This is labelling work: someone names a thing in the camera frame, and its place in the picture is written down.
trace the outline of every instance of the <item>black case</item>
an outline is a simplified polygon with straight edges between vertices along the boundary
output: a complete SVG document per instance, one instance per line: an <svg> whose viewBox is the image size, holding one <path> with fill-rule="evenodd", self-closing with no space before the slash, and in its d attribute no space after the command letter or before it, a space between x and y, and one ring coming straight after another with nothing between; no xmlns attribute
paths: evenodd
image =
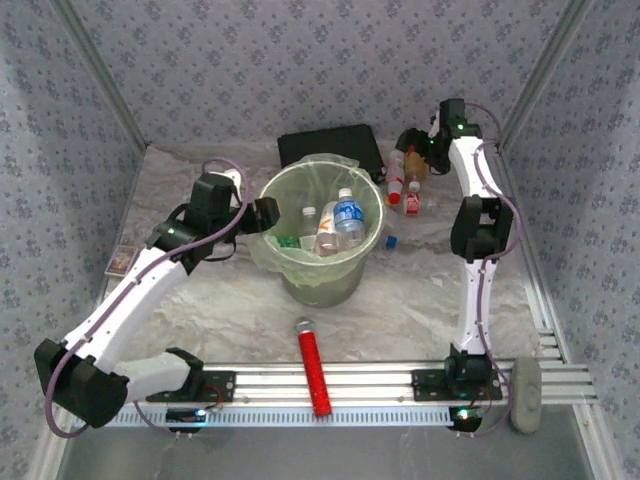
<svg viewBox="0 0 640 480"><path fill-rule="evenodd" d="M350 125L313 132L283 135L278 138L282 168L313 153L334 153L353 158L369 172L376 183L384 181L384 163L369 125Z"/></svg>

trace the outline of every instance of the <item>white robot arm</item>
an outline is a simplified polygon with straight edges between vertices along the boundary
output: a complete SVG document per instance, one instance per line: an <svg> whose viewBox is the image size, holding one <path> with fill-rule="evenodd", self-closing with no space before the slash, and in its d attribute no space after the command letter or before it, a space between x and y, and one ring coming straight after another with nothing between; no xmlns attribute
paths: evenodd
<svg viewBox="0 0 640 480"><path fill-rule="evenodd" d="M448 173L453 164L460 180L464 198L451 230L451 249L462 258L463 285L442 390L450 393L447 398L469 398L495 378L488 355L489 303L497 256L507 248L513 212L489 170L480 127L466 119L464 100L441 102L432 122L428 133L404 132L396 148L407 151L413 146L435 174Z"/></svg>
<svg viewBox="0 0 640 480"><path fill-rule="evenodd" d="M203 173L189 203L155 228L131 271L96 311L62 342L46 339L38 346L34 357L47 395L45 413L58 435L72 436L51 425L52 401L94 428L108 423L125 403L160 392L173 392L170 395L180 401L209 401L204 399L211 393L203 391L210 380L203 362L183 350L170 348L155 358L132 362L119 359L167 292L201 261L218 260L210 258L214 244L235 246L236 235L266 231L278 221L273 198L240 207L237 173Z"/></svg>

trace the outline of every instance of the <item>white plastic bottle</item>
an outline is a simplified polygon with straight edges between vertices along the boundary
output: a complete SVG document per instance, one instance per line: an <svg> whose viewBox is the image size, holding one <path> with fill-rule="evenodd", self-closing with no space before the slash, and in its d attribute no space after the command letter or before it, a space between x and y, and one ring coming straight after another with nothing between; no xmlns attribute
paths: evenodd
<svg viewBox="0 0 640 480"><path fill-rule="evenodd" d="M315 207L304 207L302 209L302 225L300 226L299 238L302 250L313 251L313 247L316 244L317 228Z"/></svg>
<svg viewBox="0 0 640 480"><path fill-rule="evenodd" d="M320 225L316 233L316 244L313 251L321 257L328 257L340 251L338 232L333 217L333 209L338 202L329 202L322 209Z"/></svg>
<svg viewBox="0 0 640 480"><path fill-rule="evenodd" d="M402 201L404 185L404 153L400 150L391 150L389 153L386 180L389 203L397 205Z"/></svg>

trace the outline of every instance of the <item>small card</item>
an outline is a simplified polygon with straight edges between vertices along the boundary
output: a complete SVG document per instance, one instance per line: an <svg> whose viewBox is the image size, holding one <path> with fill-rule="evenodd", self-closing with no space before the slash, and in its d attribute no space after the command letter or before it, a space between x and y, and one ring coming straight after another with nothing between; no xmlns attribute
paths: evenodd
<svg viewBox="0 0 640 480"><path fill-rule="evenodd" d="M137 247L118 245L109 260L105 273L112 277L124 277L138 258L139 251L140 249Z"/></svg>

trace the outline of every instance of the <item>patterned wallpaper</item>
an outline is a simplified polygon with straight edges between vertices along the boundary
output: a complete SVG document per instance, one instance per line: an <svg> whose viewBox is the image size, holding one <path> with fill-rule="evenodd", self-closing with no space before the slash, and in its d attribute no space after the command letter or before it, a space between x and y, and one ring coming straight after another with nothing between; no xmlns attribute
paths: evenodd
<svg viewBox="0 0 640 480"><path fill-rule="evenodd" d="M576 361L640 478L640 6L596 2L509 157Z"/></svg>
<svg viewBox="0 0 640 480"><path fill-rule="evenodd" d="M49 4L0 2L0 478L43 418L33 351L92 309L138 159Z"/></svg>
<svg viewBox="0 0 640 480"><path fill-rule="evenodd" d="M207 144L365 122L463 95L502 117L565 1L77 0L146 140Z"/></svg>

